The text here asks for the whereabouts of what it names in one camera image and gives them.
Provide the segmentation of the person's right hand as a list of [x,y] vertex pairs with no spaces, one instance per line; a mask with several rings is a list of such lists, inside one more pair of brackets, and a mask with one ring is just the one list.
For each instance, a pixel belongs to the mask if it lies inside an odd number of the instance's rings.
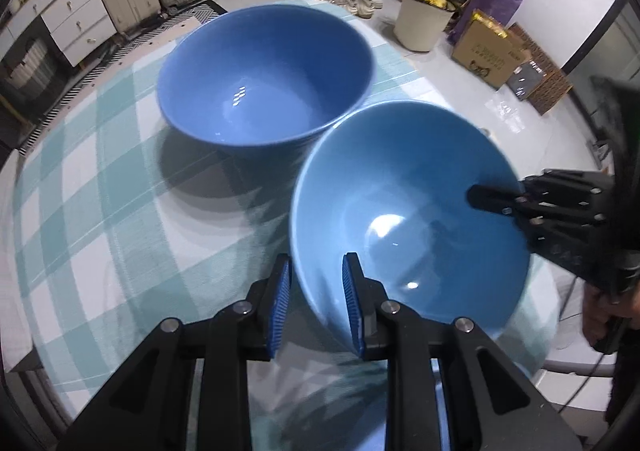
[[627,292],[618,303],[612,303],[597,287],[586,283],[582,297],[582,333],[591,348],[605,338],[608,329],[606,323],[613,317],[629,321],[628,327],[639,328],[639,286]]

